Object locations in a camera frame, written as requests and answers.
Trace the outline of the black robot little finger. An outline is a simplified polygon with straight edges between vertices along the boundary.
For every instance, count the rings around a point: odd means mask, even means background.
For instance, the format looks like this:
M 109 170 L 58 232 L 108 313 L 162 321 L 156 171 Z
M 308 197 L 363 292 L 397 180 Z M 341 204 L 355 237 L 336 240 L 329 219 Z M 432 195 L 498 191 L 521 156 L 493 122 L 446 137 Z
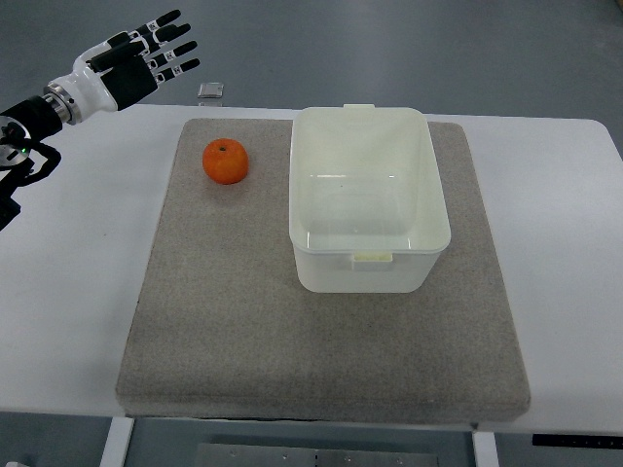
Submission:
M 181 64 L 177 64 L 171 67 L 168 67 L 164 70 L 159 71 L 154 75 L 156 82 L 168 82 L 171 81 L 190 70 L 197 68 L 201 64 L 198 58 L 193 58 L 188 61 L 185 61 Z

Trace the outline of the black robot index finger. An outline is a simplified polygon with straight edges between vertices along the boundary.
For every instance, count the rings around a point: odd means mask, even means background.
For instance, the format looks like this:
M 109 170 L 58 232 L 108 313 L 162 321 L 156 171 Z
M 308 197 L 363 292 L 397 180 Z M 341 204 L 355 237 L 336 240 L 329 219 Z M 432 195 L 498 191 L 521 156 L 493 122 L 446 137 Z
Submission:
M 136 39 L 140 36 L 145 36 L 147 34 L 153 33 L 160 28 L 173 23 L 176 19 L 181 16 L 181 12 L 179 10 L 172 10 L 156 19 L 152 19 L 147 21 L 145 24 L 138 26 L 136 29 L 130 31 L 128 36 L 130 39 Z

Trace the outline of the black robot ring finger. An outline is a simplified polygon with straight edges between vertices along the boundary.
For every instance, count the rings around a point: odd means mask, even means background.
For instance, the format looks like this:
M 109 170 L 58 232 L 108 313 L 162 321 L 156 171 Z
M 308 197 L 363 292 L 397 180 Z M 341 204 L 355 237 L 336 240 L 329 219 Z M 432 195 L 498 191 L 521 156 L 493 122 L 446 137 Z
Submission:
M 190 41 L 181 46 L 178 46 L 172 50 L 166 51 L 164 53 L 157 54 L 148 59 L 149 66 L 164 66 L 176 58 L 180 57 L 183 54 L 186 54 L 197 47 L 198 43 L 196 41 Z

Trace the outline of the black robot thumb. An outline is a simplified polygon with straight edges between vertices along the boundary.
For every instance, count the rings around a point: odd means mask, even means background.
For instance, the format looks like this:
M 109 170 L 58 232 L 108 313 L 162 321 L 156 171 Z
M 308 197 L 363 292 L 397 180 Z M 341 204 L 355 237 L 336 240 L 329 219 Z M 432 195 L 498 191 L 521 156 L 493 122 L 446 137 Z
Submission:
M 89 60 L 89 67 L 93 71 L 106 71 L 113 68 L 129 58 L 141 53 L 141 44 L 128 42 L 109 51 L 103 52 Z

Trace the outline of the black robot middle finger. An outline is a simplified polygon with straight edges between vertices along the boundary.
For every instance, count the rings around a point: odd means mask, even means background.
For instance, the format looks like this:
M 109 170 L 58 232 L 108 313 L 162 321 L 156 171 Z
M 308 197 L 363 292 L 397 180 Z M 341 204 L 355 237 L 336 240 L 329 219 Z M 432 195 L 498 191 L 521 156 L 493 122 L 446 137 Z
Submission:
M 158 26 L 155 22 L 149 22 L 146 24 L 146 30 L 140 34 L 140 42 L 145 49 L 160 49 L 164 44 L 189 32 L 190 29 L 189 23 Z

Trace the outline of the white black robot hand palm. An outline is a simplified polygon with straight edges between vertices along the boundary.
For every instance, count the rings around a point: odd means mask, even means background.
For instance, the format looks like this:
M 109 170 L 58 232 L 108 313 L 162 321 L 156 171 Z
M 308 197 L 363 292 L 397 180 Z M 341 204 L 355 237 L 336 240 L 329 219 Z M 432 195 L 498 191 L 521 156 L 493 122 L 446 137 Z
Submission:
M 108 42 L 80 54 L 72 72 L 46 86 L 46 99 L 59 114 L 94 114 L 127 109 L 157 90 L 157 83 L 139 54 L 105 71 L 94 71 L 90 61 L 109 52 Z

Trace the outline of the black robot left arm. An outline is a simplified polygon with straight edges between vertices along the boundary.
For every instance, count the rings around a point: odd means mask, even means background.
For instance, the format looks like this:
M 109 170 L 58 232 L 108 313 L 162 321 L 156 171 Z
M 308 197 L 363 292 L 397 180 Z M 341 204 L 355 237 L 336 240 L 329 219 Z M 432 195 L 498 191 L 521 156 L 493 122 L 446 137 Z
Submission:
M 60 152 L 44 143 L 46 138 L 97 112 L 123 111 L 199 66 L 196 58 L 176 61 L 197 46 L 195 41 L 164 49 L 191 29 L 188 23 L 174 23 L 180 16 L 172 10 L 119 32 L 79 55 L 72 71 L 49 82 L 41 96 L 1 113 L 2 228 L 21 212 L 14 192 L 47 178 L 61 161 Z

